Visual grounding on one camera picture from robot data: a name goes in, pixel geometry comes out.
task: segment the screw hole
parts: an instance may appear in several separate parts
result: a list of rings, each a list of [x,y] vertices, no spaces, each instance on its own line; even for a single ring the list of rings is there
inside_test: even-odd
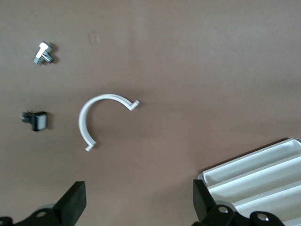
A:
[[[37,217],[38,217],[38,218],[41,218],[41,217],[43,217],[43,216],[45,216],[45,215],[46,215],[46,212],[43,211],[43,212],[38,213],[38,214],[37,214]]]

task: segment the screw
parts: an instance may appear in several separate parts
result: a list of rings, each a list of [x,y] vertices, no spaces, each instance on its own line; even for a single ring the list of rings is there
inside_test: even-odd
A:
[[[221,212],[221,213],[228,213],[228,212],[229,212],[228,209],[227,209],[226,207],[224,207],[224,206],[220,206],[220,207],[218,208],[218,210],[219,210],[219,212]]]
[[[258,217],[260,220],[263,220],[263,221],[269,221],[268,216],[265,215],[264,213],[258,213],[258,214],[257,214],[257,217]]]

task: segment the white c-shaped clip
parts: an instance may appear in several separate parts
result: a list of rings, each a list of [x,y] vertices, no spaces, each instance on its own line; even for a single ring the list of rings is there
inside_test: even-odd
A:
[[[121,97],[119,95],[115,95],[115,94],[102,94],[102,95],[94,97],[94,98],[90,99],[88,102],[86,102],[79,113],[79,130],[80,130],[82,137],[88,144],[88,147],[86,147],[86,151],[88,151],[88,152],[96,144],[96,141],[94,141],[92,139],[92,137],[90,136],[88,129],[87,129],[88,111],[89,111],[90,107],[92,106],[92,104],[94,104],[95,102],[97,102],[99,100],[105,100],[105,99],[116,100],[116,101],[122,103],[130,111],[134,110],[139,104],[138,100],[135,100],[133,103],[131,103],[126,98]]]

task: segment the white curved plastic part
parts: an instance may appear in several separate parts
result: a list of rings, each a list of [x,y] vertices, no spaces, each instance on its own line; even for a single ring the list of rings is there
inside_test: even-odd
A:
[[[97,102],[99,100],[106,100],[106,99],[116,100],[116,101],[122,103],[130,111],[134,110],[138,106],[138,104],[139,104],[138,100],[135,100],[133,103],[131,103],[126,98],[121,97],[119,95],[115,95],[115,94],[102,94],[102,95],[94,97],[94,98],[90,99],[88,102],[86,102],[85,105],[82,107],[80,113],[79,113],[79,130],[80,130],[80,133],[81,133],[82,137],[84,138],[84,140],[88,144],[88,147],[86,147],[86,151],[88,151],[88,152],[96,144],[96,141],[94,141],[92,139],[92,137],[90,136],[90,134],[88,132],[88,129],[87,129],[87,115],[88,115],[88,111],[89,111],[90,107],[95,102]]]

